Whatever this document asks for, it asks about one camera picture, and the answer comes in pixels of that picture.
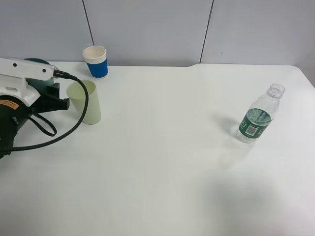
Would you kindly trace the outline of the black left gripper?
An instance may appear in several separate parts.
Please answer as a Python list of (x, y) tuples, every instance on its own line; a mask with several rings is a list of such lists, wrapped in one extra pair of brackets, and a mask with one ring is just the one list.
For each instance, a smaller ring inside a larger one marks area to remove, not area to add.
[(21, 100), (9, 95), (0, 96), (0, 137), (14, 138), (23, 125), (34, 114), (68, 110), (70, 99), (60, 99), (60, 84), (53, 83), (47, 87), (49, 95), (41, 95), (31, 107)]

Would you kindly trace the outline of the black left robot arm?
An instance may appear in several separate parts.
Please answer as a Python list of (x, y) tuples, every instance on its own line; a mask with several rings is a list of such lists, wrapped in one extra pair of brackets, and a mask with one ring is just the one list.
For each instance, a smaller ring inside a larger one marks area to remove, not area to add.
[(12, 148), (14, 138), (21, 127), (30, 120), (44, 134), (54, 137), (55, 126), (41, 113), (68, 110), (69, 99), (60, 99), (60, 84), (35, 86), (40, 97), (30, 106), (26, 106), (18, 98), (2, 95), (0, 97), (0, 147)]

